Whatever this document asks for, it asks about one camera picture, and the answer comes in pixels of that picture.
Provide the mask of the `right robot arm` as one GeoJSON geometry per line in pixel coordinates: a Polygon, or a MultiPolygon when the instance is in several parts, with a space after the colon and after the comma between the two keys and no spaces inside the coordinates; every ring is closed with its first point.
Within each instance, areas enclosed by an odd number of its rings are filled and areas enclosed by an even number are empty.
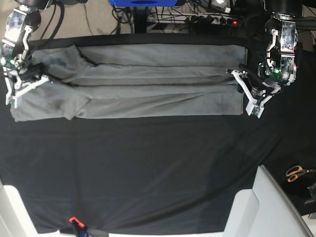
{"type": "Polygon", "coordinates": [[[0,68],[7,87],[5,104],[17,108],[22,96],[50,81],[44,73],[43,63],[32,64],[32,55],[39,48],[54,39],[65,15],[61,0],[18,0],[6,22],[4,38],[0,43],[0,68]],[[40,11],[51,5],[60,7],[60,18],[52,35],[42,44],[32,46],[31,34],[41,24],[40,11]]]}

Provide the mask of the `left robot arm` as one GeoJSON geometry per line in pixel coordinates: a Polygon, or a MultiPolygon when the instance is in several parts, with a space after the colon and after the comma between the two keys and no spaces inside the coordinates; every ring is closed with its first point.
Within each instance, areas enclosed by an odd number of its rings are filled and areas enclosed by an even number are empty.
{"type": "Polygon", "coordinates": [[[262,116],[265,104],[296,80],[298,32],[296,18],[302,15],[300,0],[265,0],[264,10],[271,14],[265,32],[269,37],[264,61],[253,72],[244,64],[237,70],[227,70],[238,83],[248,103],[246,112],[257,118],[262,116]]]}

